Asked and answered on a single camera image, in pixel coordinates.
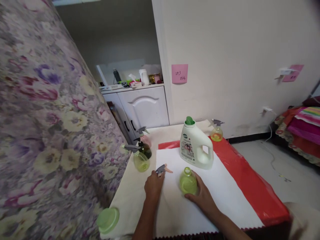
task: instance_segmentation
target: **white jar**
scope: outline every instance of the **white jar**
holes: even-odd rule
[[[142,85],[143,86],[150,85],[150,81],[149,81],[149,77],[148,77],[148,74],[147,74],[147,70],[140,69],[139,70],[139,74],[140,74],[140,79],[141,79]]]

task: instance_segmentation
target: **pink sticky note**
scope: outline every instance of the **pink sticky note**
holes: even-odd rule
[[[172,64],[172,83],[186,83],[188,78],[187,64]]]
[[[297,79],[299,73],[303,69],[303,66],[304,65],[291,65],[290,68],[294,69],[296,71],[294,71],[290,75],[285,76],[282,81],[283,82],[293,82],[293,81],[295,81]]]

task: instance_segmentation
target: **cabinet handle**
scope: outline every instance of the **cabinet handle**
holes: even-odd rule
[[[132,120],[131,120],[131,125],[132,125],[132,127],[133,127],[133,130],[136,130],[136,129],[134,128],[134,125],[133,125],[133,122],[132,122]]]
[[[126,123],[126,121],[124,121],[124,125],[126,126],[127,131],[128,131],[128,132],[130,132],[130,130],[129,130],[129,129],[128,129],[128,127],[127,127],[127,123]]]

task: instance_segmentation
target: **black baseboard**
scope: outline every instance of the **black baseboard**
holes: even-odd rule
[[[230,144],[234,143],[241,143],[241,142],[251,142],[259,139],[268,139],[270,137],[271,133],[258,133],[258,134],[253,134],[253,135],[248,135],[248,136],[242,136],[242,137],[235,137],[235,138],[228,138],[227,141]]]

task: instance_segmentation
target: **purple flower pattern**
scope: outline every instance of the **purple flower pattern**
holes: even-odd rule
[[[52,2],[0,9],[0,239],[99,239],[126,141]]]

